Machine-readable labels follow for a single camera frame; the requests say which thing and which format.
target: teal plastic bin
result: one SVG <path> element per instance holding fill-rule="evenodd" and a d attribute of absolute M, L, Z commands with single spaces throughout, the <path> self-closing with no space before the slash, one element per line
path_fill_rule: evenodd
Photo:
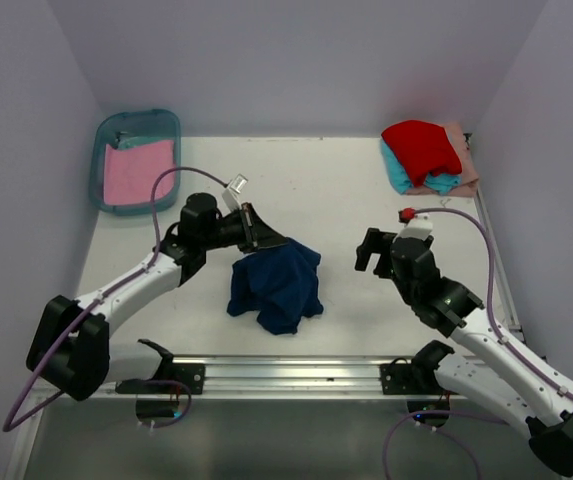
<path fill-rule="evenodd" d="M 108 117 L 95 135 L 88 193 L 91 202 L 104 212 L 115 215 L 141 215 L 151 212 L 150 202 L 132 205 L 108 205 L 104 202 L 104 157 L 106 145 L 115 149 L 131 148 L 158 140 L 174 140 L 173 161 L 181 165 L 181 128 L 177 116 L 168 110 L 123 112 Z M 179 193 L 179 172 L 171 191 L 155 201 L 155 210 L 172 207 Z"/>

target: beige cloth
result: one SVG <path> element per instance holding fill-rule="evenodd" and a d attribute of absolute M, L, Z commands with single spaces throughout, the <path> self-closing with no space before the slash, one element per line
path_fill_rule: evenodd
<path fill-rule="evenodd" d="M 466 137 L 464 132 L 462 132 L 462 127 L 459 123 L 446 123 L 442 125 L 446 134 L 448 135 L 448 140 L 453 146 L 455 153 L 459 157 L 459 161 L 462 162 L 462 183 L 453 188 L 447 197 L 474 197 L 477 193 L 477 184 L 479 183 L 479 175 L 475 170 L 473 165 L 473 160 L 470 158 L 470 149 L 466 143 Z M 437 192 L 432 188 L 428 187 L 413 187 L 406 191 L 406 195 L 437 195 Z"/>

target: red connector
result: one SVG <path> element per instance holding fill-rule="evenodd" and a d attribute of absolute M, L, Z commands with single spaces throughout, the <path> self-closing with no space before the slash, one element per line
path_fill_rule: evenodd
<path fill-rule="evenodd" d="M 399 211 L 400 223 L 408 223 L 413 218 L 415 218 L 415 209 L 414 208 L 405 208 L 404 210 Z"/>

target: blue cloth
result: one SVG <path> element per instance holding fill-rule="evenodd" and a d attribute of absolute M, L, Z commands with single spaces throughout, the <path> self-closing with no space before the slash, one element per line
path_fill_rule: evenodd
<path fill-rule="evenodd" d="M 397 157 L 390 149 L 384 140 L 381 140 L 381 150 L 384 156 L 384 162 L 386 163 L 386 172 L 388 173 L 388 181 L 393 186 L 395 191 L 401 193 L 402 195 L 406 193 L 410 188 L 413 187 L 413 183 L 408 178 L 408 174 L 402 164 L 399 163 Z M 436 177 L 428 174 L 424 185 L 428 188 L 432 188 L 440 195 L 447 195 L 453 188 L 458 186 L 462 182 L 460 175 L 449 175 L 448 173 L 442 173 Z"/>
<path fill-rule="evenodd" d="M 304 317 L 319 315 L 317 266 L 321 255 L 289 238 L 235 262 L 227 312 L 259 310 L 257 322 L 274 335 L 297 333 Z"/>

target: dark blue cloth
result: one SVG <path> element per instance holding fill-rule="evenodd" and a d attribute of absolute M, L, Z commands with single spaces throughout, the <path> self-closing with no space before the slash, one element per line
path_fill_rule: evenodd
<path fill-rule="evenodd" d="M 321 255 L 292 238 L 233 264 L 227 312 L 236 317 L 259 310 L 257 321 L 275 335 L 297 333 L 302 317 L 324 311 L 319 302 L 317 266 Z"/>

